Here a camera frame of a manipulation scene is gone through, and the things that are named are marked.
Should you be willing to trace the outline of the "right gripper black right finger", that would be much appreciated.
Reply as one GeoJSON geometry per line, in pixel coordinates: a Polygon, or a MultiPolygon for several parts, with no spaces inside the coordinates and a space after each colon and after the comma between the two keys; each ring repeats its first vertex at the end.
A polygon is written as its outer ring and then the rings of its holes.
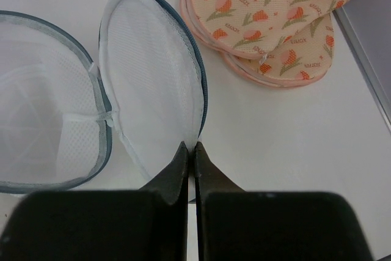
{"type": "Polygon", "coordinates": [[[371,260],[358,218],[340,195],[245,191],[194,150],[200,260],[371,260]]]}

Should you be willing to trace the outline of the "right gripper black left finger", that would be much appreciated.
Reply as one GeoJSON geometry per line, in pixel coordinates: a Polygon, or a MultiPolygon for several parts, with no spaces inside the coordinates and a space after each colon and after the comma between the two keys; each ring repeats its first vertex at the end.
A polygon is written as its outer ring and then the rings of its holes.
{"type": "Polygon", "coordinates": [[[184,143],[138,190],[42,191],[25,197],[1,235],[2,260],[185,260],[184,143]]]}

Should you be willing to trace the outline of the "white mesh laundry bag blue trim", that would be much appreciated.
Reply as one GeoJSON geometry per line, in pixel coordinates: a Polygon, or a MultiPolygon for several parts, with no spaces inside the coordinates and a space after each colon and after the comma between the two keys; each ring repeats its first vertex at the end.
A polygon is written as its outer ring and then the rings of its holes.
{"type": "Polygon", "coordinates": [[[151,180],[181,143],[194,149],[207,109],[199,48],[165,0],[109,0],[98,62],[58,26],[1,12],[2,193],[90,181],[114,135],[151,180]]]}

